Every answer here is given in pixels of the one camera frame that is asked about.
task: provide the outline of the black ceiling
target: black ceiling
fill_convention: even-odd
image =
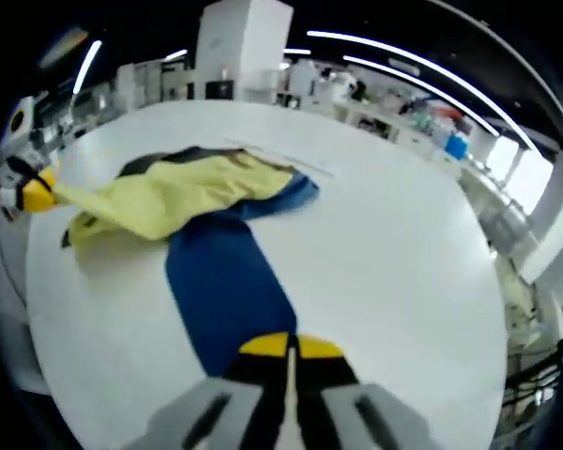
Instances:
[[[192,53],[198,37],[201,0],[140,2],[133,7],[85,7],[71,11],[68,23],[90,32],[85,45],[57,67],[35,79],[32,89],[51,88],[75,77],[93,38],[103,41],[88,83],[113,77],[128,62],[156,59],[187,48]],[[337,6],[323,0],[284,0],[295,8],[288,45],[312,50],[312,57],[342,61],[344,54],[385,63],[388,55],[362,45],[307,37],[312,29],[336,31],[380,40],[417,53],[448,68],[491,97],[518,123],[557,140],[563,147],[563,120],[533,78],[502,47],[463,19],[425,0],[401,0],[372,6],[352,0]],[[545,64],[563,78],[563,10],[531,8],[519,0],[449,3],[486,21],[519,51],[540,54]],[[468,104],[480,115],[495,117],[483,103],[455,83],[431,70],[420,78]]]

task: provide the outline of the round table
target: round table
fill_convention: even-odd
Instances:
[[[363,383],[427,421],[439,448],[487,449],[506,375],[503,302],[470,205],[434,166],[329,118],[207,100],[161,103],[91,131],[65,151],[61,177],[98,188],[140,155],[230,140],[327,166],[297,165],[321,188],[315,202],[250,222],[298,331],[339,345]],[[205,374],[165,278],[167,245],[112,233],[62,249],[76,213],[33,218],[31,332],[82,446],[119,448]]]

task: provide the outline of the yellow cloth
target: yellow cloth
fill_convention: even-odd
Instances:
[[[273,197],[291,177],[289,168],[233,152],[184,164],[156,162],[144,174],[117,178],[94,192],[60,184],[53,189],[62,203],[83,210],[68,228],[77,247],[91,235],[117,229],[161,239],[195,216]]]

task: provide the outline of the window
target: window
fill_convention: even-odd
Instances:
[[[505,190],[524,208],[526,214],[530,214],[538,204],[552,173],[553,164],[540,153],[525,150]]]
[[[496,178],[497,181],[505,181],[510,166],[515,159],[515,155],[517,155],[518,148],[519,144],[516,141],[504,136],[500,136],[496,140],[495,146],[488,156],[486,165],[490,168],[493,177]]]

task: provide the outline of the yellow object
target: yellow object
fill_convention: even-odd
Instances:
[[[54,169],[48,167],[39,174],[51,188],[54,187]],[[38,180],[30,180],[22,189],[23,210],[30,212],[48,211],[56,205],[53,194]]]
[[[273,197],[291,177],[289,168],[233,152],[184,164],[156,162],[144,174],[117,178],[94,192],[56,184],[54,194],[83,210],[68,228],[69,241],[77,247],[96,233],[118,229],[162,239],[195,216],[240,200]]]
[[[299,335],[298,347],[300,357],[307,359],[317,358],[341,358],[342,350],[331,342],[319,339],[317,337]]]
[[[258,354],[261,356],[278,356],[282,358],[285,356],[287,346],[288,334],[274,333],[272,335],[255,337],[253,340],[249,340],[246,344],[240,347],[240,353]]]

